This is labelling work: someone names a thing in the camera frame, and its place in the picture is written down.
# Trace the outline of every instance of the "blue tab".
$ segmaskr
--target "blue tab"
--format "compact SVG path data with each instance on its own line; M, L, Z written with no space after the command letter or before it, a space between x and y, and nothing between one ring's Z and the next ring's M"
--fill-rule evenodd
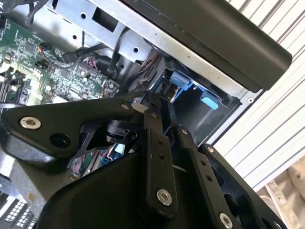
M217 104L218 99L208 91L203 92L200 97L200 100L213 110L217 110L219 108L219 105Z

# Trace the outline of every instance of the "blue plastic latch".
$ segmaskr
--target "blue plastic latch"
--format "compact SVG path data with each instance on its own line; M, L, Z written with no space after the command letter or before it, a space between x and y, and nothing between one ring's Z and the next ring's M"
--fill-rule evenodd
M217 104L218 99L208 91L204 91L202 93L202 95L200 96L200 100L213 110L217 110L219 107L219 105Z
M177 71L174 71L172 73L170 82L177 85L184 91L187 91L187 89L189 89L193 84L188 78L186 78L184 75L180 74Z

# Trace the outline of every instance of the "circuit chip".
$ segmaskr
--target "circuit chip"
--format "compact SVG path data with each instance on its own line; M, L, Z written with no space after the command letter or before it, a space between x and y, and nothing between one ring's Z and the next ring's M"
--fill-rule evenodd
M67 78L69 75L69 70L67 69L62 69L61 71L61 76Z
M35 46L31 43L26 42L24 49L28 52L33 52L34 51Z

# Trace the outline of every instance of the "rectangular hole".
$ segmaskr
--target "rectangular hole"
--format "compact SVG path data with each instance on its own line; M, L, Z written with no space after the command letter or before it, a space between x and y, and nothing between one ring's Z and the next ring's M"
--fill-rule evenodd
M57 3L58 3L58 0L53 0L53 2L52 2L53 9L56 9Z
M92 19L111 32L114 31L115 27L118 24L118 20L116 20L100 8L96 8Z

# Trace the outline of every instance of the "black plastic bracket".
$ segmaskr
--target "black plastic bracket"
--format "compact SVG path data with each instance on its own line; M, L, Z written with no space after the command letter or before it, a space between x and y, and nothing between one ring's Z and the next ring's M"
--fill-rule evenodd
M141 151L140 215L151 224L158 225L172 219L178 212L178 200L173 174L171 146L163 134L160 98L153 101L152 109L144 112L144 138Z
M233 228L241 228L230 212L207 157L197 151L190 132L181 126L172 127L172 132L180 154L183 155L185 164L182 166L191 178L194 198L202 219L206 218L205 214L208 213L213 228L223 228L220 214L224 213L231 219Z
M1 116L0 143L8 154L44 170L55 164L64 167L80 147L83 125L95 122L96 128L132 115L133 108L120 98L14 108ZM38 119L41 126L36 130L22 127L24 117Z
M243 180L240 175L229 165L222 155L211 145L205 144L199 151L208 157L222 194L226 195L228 205L235 217L245 229L252 228L274 228L277 222L282 228L286 226L254 192L254 190Z

